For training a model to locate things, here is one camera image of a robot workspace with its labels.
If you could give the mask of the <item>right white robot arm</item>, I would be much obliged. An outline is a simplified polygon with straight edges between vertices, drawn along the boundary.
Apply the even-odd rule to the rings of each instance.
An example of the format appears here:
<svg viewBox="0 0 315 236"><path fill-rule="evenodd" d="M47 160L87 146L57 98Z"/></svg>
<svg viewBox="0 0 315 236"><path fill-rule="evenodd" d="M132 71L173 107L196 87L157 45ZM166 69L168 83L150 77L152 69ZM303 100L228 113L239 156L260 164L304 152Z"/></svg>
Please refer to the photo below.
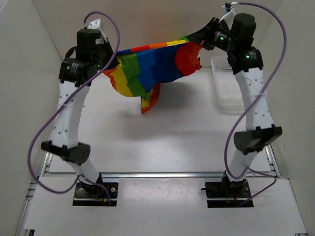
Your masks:
<svg viewBox="0 0 315 236"><path fill-rule="evenodd" d="M232 129L228 139L236 147L230 164L221 180L221 191L233 196L245 185L246 174L259 152L282 134L269 112L263 82L263 60L260 50L252 46L256 22L253 15L240 13L234 17L232 27L214 17L188 40L206 50L219 48L227 53L227 61L239 85L246 119L244 131Z"/></svg>

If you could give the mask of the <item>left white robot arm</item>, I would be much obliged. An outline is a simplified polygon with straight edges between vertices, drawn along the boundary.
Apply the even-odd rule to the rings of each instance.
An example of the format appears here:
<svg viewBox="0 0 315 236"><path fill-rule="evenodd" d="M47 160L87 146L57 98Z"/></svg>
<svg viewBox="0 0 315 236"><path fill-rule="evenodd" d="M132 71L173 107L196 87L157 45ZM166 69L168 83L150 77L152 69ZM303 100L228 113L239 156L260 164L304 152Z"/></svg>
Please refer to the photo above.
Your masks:
<svg viewBox="0 0 315 236"><path fill-rule="evenodd" d="M79 176L86 191L93 197L103 192L100 174L89 160L91 147L79 142L78 129L85 98L92 78L106 64L117 65L111 59L113 50L99 29L84 28L77 32L77 45L71 48L61 63L60 95L53 131L41 148L59 156Z"/></svg>

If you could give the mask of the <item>rainbow striped shorts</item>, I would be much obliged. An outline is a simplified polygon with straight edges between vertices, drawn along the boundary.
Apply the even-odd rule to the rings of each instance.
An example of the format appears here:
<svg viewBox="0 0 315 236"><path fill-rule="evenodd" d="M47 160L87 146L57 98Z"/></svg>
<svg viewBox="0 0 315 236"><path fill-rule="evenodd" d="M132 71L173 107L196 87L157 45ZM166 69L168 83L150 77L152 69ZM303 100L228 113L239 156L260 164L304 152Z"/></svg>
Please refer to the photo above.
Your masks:
<svg viewBox="0 0 315 236"><path fill-rule="evenodd" d="M125 97L140 97L141 113L159 100L163 83L189 76L201 68L201 47L185 37L117 52L118 65L104 74Z"/></svg>

